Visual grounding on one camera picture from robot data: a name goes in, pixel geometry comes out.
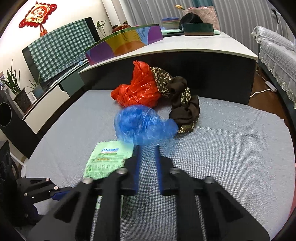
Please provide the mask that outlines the dark green round box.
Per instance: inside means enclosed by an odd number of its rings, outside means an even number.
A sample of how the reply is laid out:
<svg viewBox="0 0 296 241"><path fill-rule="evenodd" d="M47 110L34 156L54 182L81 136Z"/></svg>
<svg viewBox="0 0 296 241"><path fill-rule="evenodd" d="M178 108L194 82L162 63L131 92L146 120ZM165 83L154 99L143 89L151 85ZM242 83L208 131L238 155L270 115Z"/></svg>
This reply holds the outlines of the dark green round box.
<svg viewBox="0 0 296 241"><path fill-rule="evenodd" d="M214 27L210 23L186 23L182 24L185 36L213 36Z"/></svg>

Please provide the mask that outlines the red teapot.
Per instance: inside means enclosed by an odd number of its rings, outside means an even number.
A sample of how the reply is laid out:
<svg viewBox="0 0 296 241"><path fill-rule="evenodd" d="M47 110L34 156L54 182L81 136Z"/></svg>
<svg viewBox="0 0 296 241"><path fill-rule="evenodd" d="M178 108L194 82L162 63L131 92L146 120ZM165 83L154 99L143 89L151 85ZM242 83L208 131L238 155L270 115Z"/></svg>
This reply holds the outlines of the red teapot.
<svg viewBox="0 0 296 241"><path fill-rule="evenodd" d="M117 31L123 30L123 29L127 29L127 28L131 28L131 26L128 24L127 21L124 21L122 25L113 25L112 26L112 32L115 33Z"/></svg>

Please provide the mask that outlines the potted plant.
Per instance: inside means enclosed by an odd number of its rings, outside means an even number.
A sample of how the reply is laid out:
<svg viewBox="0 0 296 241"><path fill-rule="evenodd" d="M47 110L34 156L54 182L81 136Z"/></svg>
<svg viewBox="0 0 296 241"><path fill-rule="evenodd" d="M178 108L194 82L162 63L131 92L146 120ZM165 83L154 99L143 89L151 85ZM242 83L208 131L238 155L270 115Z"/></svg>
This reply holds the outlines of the potted plant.
<svg viewBox="0 0 296 241"><path fill-rule="evenodd" d="M13 60L11 61L10 69L6 70L6 79L3 79L2 82L11 90L15 95L14 101L19 106L21 111L25 113L31 106L31 101L25 91L25 88L20 88L20 73L21 70L16 72L13 70Z"/></svg>

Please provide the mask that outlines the orange plastic bag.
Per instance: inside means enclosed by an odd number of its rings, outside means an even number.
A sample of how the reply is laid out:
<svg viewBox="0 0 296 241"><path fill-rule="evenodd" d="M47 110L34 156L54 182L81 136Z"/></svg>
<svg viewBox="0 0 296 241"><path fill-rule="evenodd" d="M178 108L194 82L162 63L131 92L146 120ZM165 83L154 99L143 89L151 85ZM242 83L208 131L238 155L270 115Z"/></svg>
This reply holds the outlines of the orange plastic bag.
<svg viewBox="0 0 296 241"><path fill-rule="evenodd" d="M150 66L142 61L133 61L134 69L130 85L121 84L111 92L111 97L124 108L145 105L154 108L161 97Z"/></svg>

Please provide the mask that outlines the white power strip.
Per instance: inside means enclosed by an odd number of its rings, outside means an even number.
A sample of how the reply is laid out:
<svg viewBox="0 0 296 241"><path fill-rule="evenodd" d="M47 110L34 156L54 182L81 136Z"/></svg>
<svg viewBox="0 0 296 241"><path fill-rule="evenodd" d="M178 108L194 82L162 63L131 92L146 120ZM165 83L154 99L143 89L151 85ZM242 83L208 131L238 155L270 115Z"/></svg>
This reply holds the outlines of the white power strip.
<svg viewBox="0 0 296 241"><path fill-rule="evenodd" d="M272 83L266 80L265 84L271 89L272 92L277 92L277 88Z"/></svg>

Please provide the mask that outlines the grey quilted sofa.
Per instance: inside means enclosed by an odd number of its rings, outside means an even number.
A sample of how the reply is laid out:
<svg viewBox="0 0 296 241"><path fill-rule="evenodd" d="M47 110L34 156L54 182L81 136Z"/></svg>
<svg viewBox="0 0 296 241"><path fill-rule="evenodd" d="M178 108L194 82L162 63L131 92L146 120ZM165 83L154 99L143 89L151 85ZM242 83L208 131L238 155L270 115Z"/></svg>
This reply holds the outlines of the grey quilted sofa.
<svg viewBox="0 0 296 241"><path fill-rule="evenodd" d="M259 44L259 60L276 79L295 109L295 44L262 26L256 26L251 36Z"/></svg>

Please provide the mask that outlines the dark floral cloth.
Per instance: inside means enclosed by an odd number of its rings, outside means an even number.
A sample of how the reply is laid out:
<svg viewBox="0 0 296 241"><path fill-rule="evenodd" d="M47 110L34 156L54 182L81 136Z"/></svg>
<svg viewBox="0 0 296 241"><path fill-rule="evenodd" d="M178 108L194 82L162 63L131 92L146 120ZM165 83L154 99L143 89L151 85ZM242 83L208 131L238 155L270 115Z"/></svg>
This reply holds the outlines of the dark floral cloth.
<svg viewBox="0 0 296 241"><path fill-rule="evenodd" d="M159 93L171 102L169 118L177 124L178 133L190 133L200 114L198 96L191 94L185 78L172 77L168 72L158 67L152 67L151 72Z"/></svg>

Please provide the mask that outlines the grey mat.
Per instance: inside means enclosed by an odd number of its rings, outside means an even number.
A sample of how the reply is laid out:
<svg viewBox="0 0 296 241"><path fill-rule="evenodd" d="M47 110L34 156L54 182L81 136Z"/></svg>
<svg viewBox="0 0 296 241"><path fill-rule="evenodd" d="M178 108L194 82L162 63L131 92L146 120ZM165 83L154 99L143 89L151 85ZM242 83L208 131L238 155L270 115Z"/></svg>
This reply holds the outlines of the grey mat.
<svg viewBox="0 0 296 241"><path fill-rule="evenodd" d="M270 240L295 189L289 130L274 114L200 97L190 133L169 106L121 108L90 90L44 135L27 176L70 191L29 240Z"/></svg>

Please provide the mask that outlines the grey curtain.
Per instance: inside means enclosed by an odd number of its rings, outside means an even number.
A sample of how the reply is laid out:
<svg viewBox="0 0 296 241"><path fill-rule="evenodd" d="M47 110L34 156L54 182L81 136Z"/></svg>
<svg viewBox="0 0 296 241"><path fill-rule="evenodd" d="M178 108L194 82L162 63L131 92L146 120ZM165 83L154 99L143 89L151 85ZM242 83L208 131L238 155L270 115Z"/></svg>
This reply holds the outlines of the grey curtain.
<svg viewBox="0 0 296 241"><path fill-rule="evenodd" d="M127 21L134 25L162 24L164 18L181 18L183 12L175 7L213 6L220 29L238 40L254 53L258 45L251 37L254 27L259 25L295 42L295 37L280 12L269 1L120 1Z"/></svg>

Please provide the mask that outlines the red chinese knot ornament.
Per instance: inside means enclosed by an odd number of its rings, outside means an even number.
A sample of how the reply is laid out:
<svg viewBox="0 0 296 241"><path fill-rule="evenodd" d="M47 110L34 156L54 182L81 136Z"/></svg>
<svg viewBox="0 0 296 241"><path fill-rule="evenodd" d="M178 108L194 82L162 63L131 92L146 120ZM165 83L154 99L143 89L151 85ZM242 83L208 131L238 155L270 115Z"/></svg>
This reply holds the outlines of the red chinese knot ornament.
<svg viewBox="0 0 296 241"><path fill-rule="evenodd" d="M56 4L39 3L36 1L35 5L25 15L25 18L21 20L18 27L39 27L40 37L42 37L48 33L43 25L46 23L46 20L48 20L49 15L51 15L56 9Z"/></svg>

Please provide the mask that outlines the blue plastic bag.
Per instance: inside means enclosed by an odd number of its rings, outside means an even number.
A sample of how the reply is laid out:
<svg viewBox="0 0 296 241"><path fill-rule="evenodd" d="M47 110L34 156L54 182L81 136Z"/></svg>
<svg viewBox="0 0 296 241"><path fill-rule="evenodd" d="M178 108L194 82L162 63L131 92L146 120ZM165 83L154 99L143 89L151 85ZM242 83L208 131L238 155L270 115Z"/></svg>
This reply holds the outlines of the blue plastic bag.
<svg viewBox="0 0 296 241"><path fill-rule="evenodd" d="M120 141L142 146L172 139L179 128L172 119L162 120L152 108L131 105L116 114L114 129Z"/></svg>

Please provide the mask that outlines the stacked coloured bowls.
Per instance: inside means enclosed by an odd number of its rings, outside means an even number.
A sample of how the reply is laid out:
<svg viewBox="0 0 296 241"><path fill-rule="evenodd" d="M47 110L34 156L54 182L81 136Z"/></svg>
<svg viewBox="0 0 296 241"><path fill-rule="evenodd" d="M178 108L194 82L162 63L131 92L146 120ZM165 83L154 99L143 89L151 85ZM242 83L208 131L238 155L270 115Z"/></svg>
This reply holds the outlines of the stacked coloured bowls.
<svg viewBox="0 0 296 241"><path fill-rule="evenodd" d="M180 18L164 18L162 19L162 27L164 29L178 29Z"/></svg>

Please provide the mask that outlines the colourful rectangular box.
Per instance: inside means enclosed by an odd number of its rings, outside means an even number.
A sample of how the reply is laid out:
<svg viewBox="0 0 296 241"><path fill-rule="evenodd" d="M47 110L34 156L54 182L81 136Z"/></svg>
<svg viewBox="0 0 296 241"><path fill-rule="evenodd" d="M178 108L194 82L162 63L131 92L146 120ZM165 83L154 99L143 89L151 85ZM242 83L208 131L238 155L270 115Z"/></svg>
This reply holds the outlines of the colourful rectangular box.
<svg viewBox="0 0 296 241"><path fill-rule="evenodd" d="M163 39L158 24L125 28L112 33L85 50L90 65L117 57Z"/></svg>

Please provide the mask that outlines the checked cloth covered television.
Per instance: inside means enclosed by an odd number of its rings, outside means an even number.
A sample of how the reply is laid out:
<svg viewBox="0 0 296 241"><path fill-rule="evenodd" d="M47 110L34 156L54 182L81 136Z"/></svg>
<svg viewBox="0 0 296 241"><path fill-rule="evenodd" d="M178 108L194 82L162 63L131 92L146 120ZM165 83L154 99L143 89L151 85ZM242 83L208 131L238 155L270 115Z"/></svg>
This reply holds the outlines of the checked cloth covered television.
<svg viewBox="0 0 296 241"><path fill-rule="evenodd" d="M34 80L46 82L86 59L85 51L100 40L91 17L63 25L22 50Z"/></svg>

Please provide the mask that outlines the green panda snack bag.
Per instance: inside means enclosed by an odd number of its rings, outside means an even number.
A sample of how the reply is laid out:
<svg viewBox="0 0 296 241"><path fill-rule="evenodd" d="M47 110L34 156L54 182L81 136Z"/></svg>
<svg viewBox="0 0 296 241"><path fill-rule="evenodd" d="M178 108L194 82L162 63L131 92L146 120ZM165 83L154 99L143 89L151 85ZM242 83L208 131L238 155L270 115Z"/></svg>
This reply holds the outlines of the green panda snack bag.
<svg viewBox="0 0 296 241"><path fill-rule="evenodd" d="M133 153L133 144L122 141L100 142L91 153L83 177L98 180L124 166Z"/></svg>

